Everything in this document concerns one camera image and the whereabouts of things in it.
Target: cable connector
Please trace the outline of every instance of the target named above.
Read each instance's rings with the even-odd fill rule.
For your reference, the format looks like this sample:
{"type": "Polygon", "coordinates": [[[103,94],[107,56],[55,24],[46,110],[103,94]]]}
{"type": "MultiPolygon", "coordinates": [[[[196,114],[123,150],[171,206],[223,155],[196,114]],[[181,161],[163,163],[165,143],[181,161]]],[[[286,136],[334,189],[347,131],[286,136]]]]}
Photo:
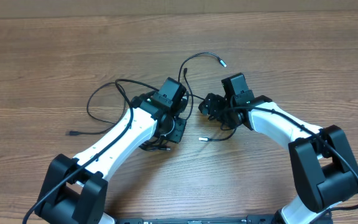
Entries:
{"type": "Polygon", "coordinates": [[[162,147],[159,147],[159,150],[169,152],[169,151],[171,151],[171,148],[167,147],[167,146],[162,146],[162,147]]]}
{"type": "Polygon", "coordinates": [[[69,136],[77,136],[77,135],[81,135],[82,132],[80,131],[67,131],[66,132],[66,135],[69,135],[69,136]]]}
{"type": "Polygon", "coordinates": [[[219,59],[219,63],[223,66],[223,67],[227,67],[226,63],[224,63],[224,61],[222,59],[219,59]]]}
{"type": "Polygon", "coordinates": [[[199,137],[198,138],[199,141],[209,141],[209,138],[206,137],[199,137]]]}

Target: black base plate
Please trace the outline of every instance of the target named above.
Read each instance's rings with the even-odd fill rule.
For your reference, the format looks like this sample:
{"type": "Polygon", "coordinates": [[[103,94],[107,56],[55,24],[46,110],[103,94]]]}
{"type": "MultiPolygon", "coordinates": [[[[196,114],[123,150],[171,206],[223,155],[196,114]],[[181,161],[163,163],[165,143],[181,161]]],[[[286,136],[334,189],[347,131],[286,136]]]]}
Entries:
{"type": "MultiPolygon", "coordinates": [[[[271,224],[274,215],[248,215],[243,218],[168,218],[143,220],[141,218],[122,218],[117,224],[271,224]]],[[[320,218],[313,224],[333,224],[330,216],[320,218]]]]}

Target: table surface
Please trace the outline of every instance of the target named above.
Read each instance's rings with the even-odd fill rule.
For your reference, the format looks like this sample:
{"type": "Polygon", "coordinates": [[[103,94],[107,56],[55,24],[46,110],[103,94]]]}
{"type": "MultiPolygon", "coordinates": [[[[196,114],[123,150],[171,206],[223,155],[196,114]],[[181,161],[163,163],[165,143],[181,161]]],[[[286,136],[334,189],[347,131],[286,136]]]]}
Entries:
{"type": "MultiPolygon", "coordinates": [[[[345,130],[358,161],[358,11],[0,20],[0,223],[21,223],[57,154],[71,157],[101,137],[65,135],[106,127],[85,111],[97,87],[117,78],[160,87],[203,51],[220,55],[227,68],[210,57],[190,60],[194,94],[222,95],[220,80],[244,72],[255,96],[269,96],[309,123],[345,130]]],[[[131,98],[147,91],[124,88],[131,98]]],[[[122,98],[111,87],[91,107],[114,121],[122,98]]],[[[106,211],[243,217],[288,204],[296,195],[288,153],[246,127],[228,141],[198,141],[226,135],[194,110],[171,152],[138,149],[125,161],[109,183],[106,211]]],[[[346,205],[357,202],[358,195],[346,205]]],[[[358,210],[333,215],[336,223],[358,223],[358,210]]]]}

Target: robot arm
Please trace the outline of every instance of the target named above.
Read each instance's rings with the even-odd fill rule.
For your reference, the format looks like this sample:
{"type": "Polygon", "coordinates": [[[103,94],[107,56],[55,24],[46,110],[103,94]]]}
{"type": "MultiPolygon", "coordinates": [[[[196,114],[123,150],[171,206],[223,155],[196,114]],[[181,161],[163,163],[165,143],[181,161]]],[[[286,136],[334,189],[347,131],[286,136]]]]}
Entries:
{"type": "Polygon", "coordinates": [[[131,124],[128,123],[131,120],[129,109],[112,130],[87,150],[72,159],[58,155],[49,165],[38,199],[41,204],[35,208],[35,214],[52,224],[114,224],[115,220],[103,212],[108,182],[129,155],[153,136],[180,142],[186,121],[178,115],[187,105],[187,99],[183,98],[185,92],[186,88],[181,83],[168,78],[159,91],[132,99],[131,124]],[[125,134],[106,149],[124,129],[127,129],[125,134]],[[80,169],[102,150],[105,152],[95,161],[80,169]],[[67,187],[65,182],[45,200],[41,200],[74,172],[78,175],[67,183],[82,186],[80,194],[67,187]]]}
{"type": "MultiPolygon", "coordinates": [[[[110,181],[112,175],[129,155],[131,155],[143,142],[153,137],[157,127],[157,120],[153,119],[151,114],[140,108],[135,108],[133,110],[134,118],[131,128],[122,138],[120,138],[120,140],[118,140],[117,143],[102,154],[98,160],[87,166],[86,169],[88,171],[94,174],[96,172],[101,172],[103,179],[110,181]]],[[[86,161],[92,158],[93,155],[106,147],[111,140],[115,139],[128,125],[129,118],[130,111],[127,110],[127,113],[122,120],[118,122],[112,130],[106,133],[103,138],[87,150],[74,156],[75,159],[78,159],[77,164],[83,165],[86,161]]]]}
{"type": "Polygon", "coordinates": [[[201,113],[210,114],[210,117],[231,128],[244,124],[250,130],[270,137],[290,153],[298,196],[278,211],[275,223],[310,223],[325,210],[358,193],[357,180],[349,167],[337,157],[333,157],[326,146],[316,139],[316,136],[319,136],[326,141],[358,176],[356,159],[339,127],[333,125],[323,129],[308,124],[283,111],[266,96],[255,98],[242,73],[223,79],[222,84],[225,97],[208,94],[199,106],[201,113]],[[292,119],[316,135],[312,136],[301,130],[299,126],[275,112],[292,119]],[[333,162],[321,167],[318,159],[322,157],[332,157],[333,162]]]}

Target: wire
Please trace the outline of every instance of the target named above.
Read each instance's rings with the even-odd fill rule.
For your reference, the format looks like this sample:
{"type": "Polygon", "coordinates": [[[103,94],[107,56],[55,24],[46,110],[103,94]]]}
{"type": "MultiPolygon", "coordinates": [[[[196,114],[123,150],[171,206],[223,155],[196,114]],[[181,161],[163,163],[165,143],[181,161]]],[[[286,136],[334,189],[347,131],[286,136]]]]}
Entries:
{"type": "Polygon", "coordinates": [[[197,96],[197,95],[194,95],[194,94],[191,94],[190,96],[194,96],[195,98],[199,98],[200,100],[205,100],[204,98],[202,98],[200,96],[197,96]]]}
{"type": "MultiPolygon", "coordinates": [[[[102,85],[101,87],[99,87],[98,89],[96,89],[92,94],[91,96],[89,97],[88,99],[88,102],[86,103],[86,113],[93,119],[95,119],[96,121],[100,121],[100,122],[104,122],[104,123],[109,123],[109,124],[112,124],[110,127],[106,128],[105,130],[102,130],[102,131],[98,131],[98,132],[84,132],[84,131],[69,131],[67,134],[70,135],[70,136],[77,136],[77,135],[81,135],[81,134],[104,134],[106,133],[107,131],[109,131],[110,129],[112,129],[113,127],[115,127],[116,125],[116,122],[111,122],[111,121],[106,121],[106,120],[103,120],[103,119],[100,119],[100,118],[97,118],[95,116],[93,116],[90,112],[90,103],[91,103],[91,100],[92,100],[92,97],[101,89],[103,89],[104,87],[107,87],[109,85],[112,85],[112,84],[115,84],[115,82],[109,82],[109,83],[106,83],[104,85],[102,85]]],[[[122,91],[125,93],[125,90],[123,89],[123,87],[121,85],[119,85],[119,87],[122,89],[122,91]]],[[[124,107],[122,109],[122,113],[118,119],[118,121],[120,121],[122,119],[122,117],[124,117],[124,113],[125,113],[125,108],[126,108],[126,101],[124,99],[124,107]]]]}
{"type": "MultiPolygon", "coordinates": [[[[218,55],[216,55],[216,54],[214,54],[214,53],[212,53],[212,52],[200,52],[200,53],[197,53],[197,54],[194,54],[194,55],[188,57],[188,58],[180,65],[179,75],[178,75],[178,82],[180,82],[181,70],[182,70],[183,66],[186,64],[186,62],[189,61],[190,59],[195,58],[195,57],[198,57],[198,56],[200,56],[200,55],[212,55],[212,56],[216,57],[216,59],[218,60],[218,62],[219,62],[223,67],[226,67],[226,66],[227,66],[226,63],[224,63],[224,61],[223,61],[218,55]]],[[[183,77],[184,77],[184,79],[185,79],[185,82],[186,82],[186,84],[187,84],[187,87],[188,87],[188,89],[189,89],[190,96],[191,96],[190,112],[189,112],[189,115],[188,115],[187,118],[186,118],[186,121],[187,121],[187,120],[190,118],[191,113],[193,112],[193,104],[194,104],[194,96],[195,96],[195,95],[193,95],[193,92],[192,92],[192,90],[191,90],[191,88],[190,88],[190,84],[188,83],[188,81],[187,81],[187,79],[186,79],[186,74],[187,74],[187,68],[185,68],[185,69],[183,70],[183,77]]]]}
{"type": "MultiPolygon", "coordinates": [[[[145,84],[145,83],[142,83],[142,82],[138,82],[138,81],[134,81],[134,80],[126,80],[126,82],[136,83],[136,84],[143,85],[143,86],[146,86],[146,87],[148,87],[148,88],[151,88],[151,89],[154,90],[154,91],[158,91],[158,89],[157,89],[156,87],[150,86],[150,85],[145,84]]],[[[104,134],[104,133],[108,132],[110,129],[112,129],[113,127],[115,127],[115,125],[116,125],[115,122],[106,121],[106,120],[97,118],[97,117],[93,116],[93,115],[90,113],[90,111],[89,111],[89,107],[90,107],[90,103],[91,103],[92,97],[93,97],[99,90],[101,90],[101,89],[103,89],[104,87],[107,87],[107,86],[109,86],[109,85],[112,85],[112,84],[115,84],[115,83],[114,83],[114,82],[109,82],[109,83],[106,83],[106,84],[102,85],[102,86],[99,87],[98,89],[96,89],[96,90],[92,93],[92,95],[89,97],[88,102],[87,102],[87,104],[86,104],[86,112],[87,112],[87,114],[88,114],[91,118],[93,118],[93,119],[95,119],[95,120],[97,120],[97,121],[100,121],[100,122],[110,123],[110,124],[112,124],[112,125],[111,125],[110,127],[106,128],[106,129],[102,130],[102,131],[98,131],[98,132],[94,132],[94,133],[92,133],[92,132],[83,132],[83,131],[69,131],[69,132],[67,133],[68,135],[70,135],[70,136],[77,136],[77,135],[81,135],[81,134],[94,134],[94,135],[96,135],[96,134],[104,134]]],[[[122,87],[121,85],[119,85],[119,88],[121,88],[121,90],[125,93],[125,90],[123,89],[123,87],[122,87]]],[[[121,120],[122,117],[124,116],[125,109],[126,109],[126,101],[125,101],[125,99],[124,99],[124,108],[123,108],[123,110],[122,110],[122,113],[121,113],[121,115],[120,115],[119,120],[121,120]]],[[[157,150],[157,149],[164,150],[164,151],[170,150],[170,148],[167,147],[166,145],[160,146],[160,147],[159,147],[159,145],[160,145],[160,144],[159,144],[159,141],[156,140],[156,142],[149,142],[149,141],[143,142],[139,147],[140,147],[141,149],[145,150],[145,151],[155,151],[155,150],[157,150]]]]}
{"type": "Polygon", "coordinates": [[[46,193],[38,202],[36,202],[30,209],[29,211],[26,213],[26,215],[23,218],[23,224],[26,224],[31,213],[34,212],[34,210],[40,206],[52,193],[54,193],[56,190],[58,190],[62,185],[64,185],[68,180],[74,178],[77,174],[79,174],[82,170],[85,169],[85,167],[87,167],[88,165],[90,165],[93,161],[95,161],[96,159],[98,159],[103,153],[105,153],[111,146],[113,146],[116,142],[118,142],[118,140],[120,140],[120,138],[123,137],[123,135],[125,135],[125,133],[128,131],[128,129],[130,128],[131,124],[132,124],[132,120],[134,119],[134,110],[131,106],[131,102],[129,101],[128,97],[126,96],[126,94],[124,93],[123,90],[120,89],[120,86],[118,84],[118,82],[132,82],[131,80],[126,80],[126,79],[118,79],[115,81],[116,87],[118,89],[118,91],[121,93],[122,97],[124,97],[125,101],[128,103],[129,105],[129,110],[131,112],[131,116],[129,118],[129,122],[128,125],[124,128],[124,130],[121,132],[121,134],[119,134],[112,142],[110,142],[105,148],[103,148],[102,150],[100,150],[100,152],[96,153],[90,160],[88,160],[87,162],[85,162],[82,166],[80,166],[76,171],[72,172],[70,175],[66,176],[59,184],[57,184],[52,190],[50,190],[48,193],[46,193]]]}
{"type": "Polygon", "coordinates": [[[200,140],[200,141],[226,141],[229,138],[231,138],[234,133],[236,133],[236,130],[237,130],[237,128],[234,128],[233,132],[230,135],[228,135],[227,137],[222,138],[222,139],[211,139],[211,138],[200,137],[200,138],[198,138],[198,140],[200,140]]]}
{"type": "Polygon", "coordinates": [[[181,69],[183,68],[183,66],[185,65],[185,63],[187,61],[189,61],[190,59],[192,58],[195,58],[195,57],[198,57],[200,55],[212,55],[212,56],[215,56],[217,58],[217,60],[219,61],[219,63],[223,66],[223,67],[226,67],[226,64],[223,62],[223,60],[216,54],[212,53],[212,52],[200,52],[200,53],[197,53],[197,54],[194,54],[190,57],[188,57],[181,65],[180,65],[180,69],[179,69],[179,76],[178,76],[178,82],[180,82],[180,74],[181,74],[181,69]]]}
{"type": "MultiPolygon", "coordinates": [[[[296,127],[300,128],[302,131],[307,132],[308,134],[310,134],[311,136],[313,136],[315,139],[317,139],[321,144],[323,144],[325,147],[327,147],[327,149],[329,150],[329,152],[333,155],[335,155],[339,160],[341,160],[346,167],[352,172],[354,178],[357,181],[358,184],[358,175],[356,174],[356,172],[354,171],[354,169],[349,165],[349,163],[332,147],[330,146],[326,141],[324,141],[324,139],[322,139],[319,135],[315,134],[314,132],[310,131],[309,129],[305,128],[303,125],[297,123],[295,120],[293,120],[292,118],[288,117],[287,115],[275,111],[275,110],[270,110],[270,109],[266,109],[266,108],[259,108],[256,106],[237,106],[237,107],[233,107],[233,108],[227,108],[225,110],[222,110],[221,113],[226,113],[228,111],[234,111],[237,109],[243,109],[243,110],[260,110],[260,111],[265,111],[265,112],[269,112],[269,113],[273,113],[273,114],[277,114],[283,118],[285,118],[287,121],[291,122],[292,124],[294,124],[296,127]]],[[[209,120],[214,120],[216,119],[215,116],[210,116],[208,118],[209,120]]],[[[349,206],[349,207],[336,207],[336,208],[329,208],[326,209],[323,213],[320,214],[319,217],[317,217],[316,219],[319,219],[320,217],[324,216],[325,214],[331,212],[331,211],[340,211],[340,210],[355,210],[358,209],[358,204],[354,205],[354,206],[349,206]]]]}

